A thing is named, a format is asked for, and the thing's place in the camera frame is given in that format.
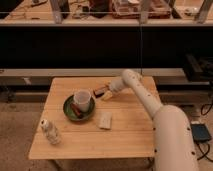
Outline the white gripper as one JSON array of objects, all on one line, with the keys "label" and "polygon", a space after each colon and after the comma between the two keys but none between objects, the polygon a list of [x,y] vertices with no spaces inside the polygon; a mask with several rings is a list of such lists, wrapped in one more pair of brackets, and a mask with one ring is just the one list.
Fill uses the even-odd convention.
[{"label": "white gripper", "polygon": [[125,89],[127,85],[124,83],[122,78],[116,78],[110,82],[109,85],[105,85],[107,90],[104,95],[101,97],[103,101],[107,101],[113,97],[113,93],[118,93]]}]

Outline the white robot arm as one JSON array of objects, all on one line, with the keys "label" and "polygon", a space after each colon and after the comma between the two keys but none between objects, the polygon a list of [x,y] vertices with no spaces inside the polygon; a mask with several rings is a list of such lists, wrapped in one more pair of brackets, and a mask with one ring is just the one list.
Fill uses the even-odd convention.
[{"label": "white robot arm", "polygon": [[113,94],[130,88],[152,119],[155,171],[199,171],[192,129],[182,109],[164,105],[131,69],[123,70],[107,87]]}]

